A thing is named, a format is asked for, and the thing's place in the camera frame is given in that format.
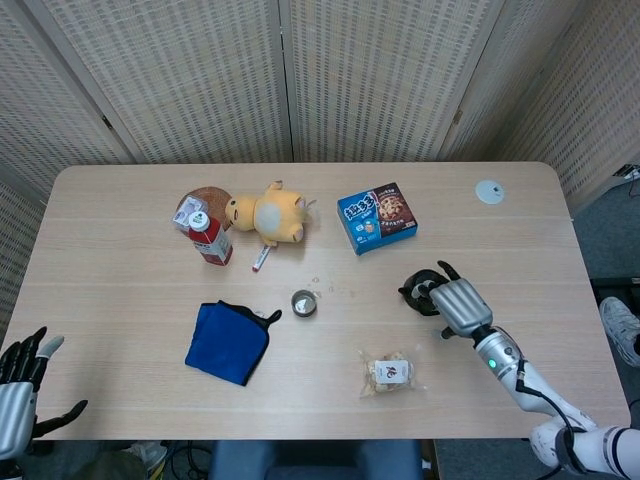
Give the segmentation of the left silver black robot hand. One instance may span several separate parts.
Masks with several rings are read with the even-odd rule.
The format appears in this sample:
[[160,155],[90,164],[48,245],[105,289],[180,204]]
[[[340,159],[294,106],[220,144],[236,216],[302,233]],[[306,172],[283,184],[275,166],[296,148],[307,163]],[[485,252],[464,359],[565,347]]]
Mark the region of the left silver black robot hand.
[[88,406],[80,400],[68,412],[49,420],[37,419],[37,403],[49,361],[63,345],[56,336],[41,346],[47,334],[43,326],[1,354],[1,461],[23,454],[34,439],[69,425]]

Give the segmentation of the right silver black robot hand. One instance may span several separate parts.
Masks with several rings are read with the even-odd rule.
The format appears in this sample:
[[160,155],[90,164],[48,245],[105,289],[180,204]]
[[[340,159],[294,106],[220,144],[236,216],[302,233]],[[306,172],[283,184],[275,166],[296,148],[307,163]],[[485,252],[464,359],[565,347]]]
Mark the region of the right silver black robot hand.
[[425,280],[417,286],[417,292],[431,301],[446,322],[441,338],[448,340],[458,336],[479,344],[494,332],[492,310],[473,285],[449,263],[438,260],[437,264],[447,277],[438,281]]

